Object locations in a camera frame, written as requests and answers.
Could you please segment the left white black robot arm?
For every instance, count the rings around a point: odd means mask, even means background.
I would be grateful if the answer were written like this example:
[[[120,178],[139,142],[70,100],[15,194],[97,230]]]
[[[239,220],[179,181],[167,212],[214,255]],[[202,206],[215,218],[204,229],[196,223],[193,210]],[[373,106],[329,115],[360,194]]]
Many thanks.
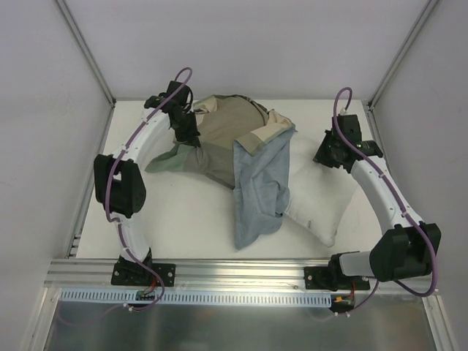
[[[151,281],[153,268],[148,264],[151,248],[137,228],[137,214],[146,201],[146,187],[141,170],[155,142],[170,130],[177,144],[200,145],[195,114],[191,111],[193,96],[168,93],[148,98],[135,130],[111,154],[94,159],[94,186],[98,203],[106,219],[116,225],[121,243],[121,258],[131,263],[127,276],[137,285]]]

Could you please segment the patchwork green beige pillowcase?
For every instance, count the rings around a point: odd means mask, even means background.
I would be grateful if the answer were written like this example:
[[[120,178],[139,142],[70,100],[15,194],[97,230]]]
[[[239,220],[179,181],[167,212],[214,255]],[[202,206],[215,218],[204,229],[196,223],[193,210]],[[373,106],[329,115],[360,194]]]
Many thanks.
[[[212,95],[193,106],[198,146],[179,137],[152,159],[148,173],[199,173],[233,191],[234,245],[244,249],[277,232],[290,202],[290,140],[294,123],[241,95]]]

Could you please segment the white pillow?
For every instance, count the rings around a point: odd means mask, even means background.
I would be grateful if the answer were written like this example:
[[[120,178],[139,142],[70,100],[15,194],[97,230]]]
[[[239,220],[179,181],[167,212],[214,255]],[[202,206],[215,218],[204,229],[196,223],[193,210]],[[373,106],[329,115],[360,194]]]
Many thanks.
[[[318,148],[317,141],[299,132],[292,136],[286,215],[322,244],[332,247],[358,185],[346,171],[316,163]]]

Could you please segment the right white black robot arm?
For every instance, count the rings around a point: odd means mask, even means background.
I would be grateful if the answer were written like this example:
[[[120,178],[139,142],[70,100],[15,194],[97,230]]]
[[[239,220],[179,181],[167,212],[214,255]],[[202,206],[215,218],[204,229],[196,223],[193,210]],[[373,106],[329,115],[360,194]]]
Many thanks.
[[[382,236],[368,252],[335,254],[329,262],[329,283],[343,289],[354,276],[395,282],[420,297],[437,286],[437,250],[442,237],[435,223],[425,222],[409,205],[388,171],[387,162],[372,140],[350,143],[328,130],[314,161],[344,168],[364,191]]]

